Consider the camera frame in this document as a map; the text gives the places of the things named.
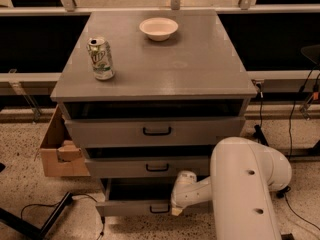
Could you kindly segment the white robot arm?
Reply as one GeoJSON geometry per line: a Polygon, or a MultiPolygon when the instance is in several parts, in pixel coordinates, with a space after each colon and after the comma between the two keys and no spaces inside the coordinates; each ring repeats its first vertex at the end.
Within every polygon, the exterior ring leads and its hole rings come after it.
{"type": "Polygon", "coordinates": [[[210,176],[199,181],[181,171],[171,193],[171,213],[189,206],[213,204],[217,240],[282,240],[270,193],[292,178],[288,159],[257,142],[229,137],[213,149],[210,176]]]}

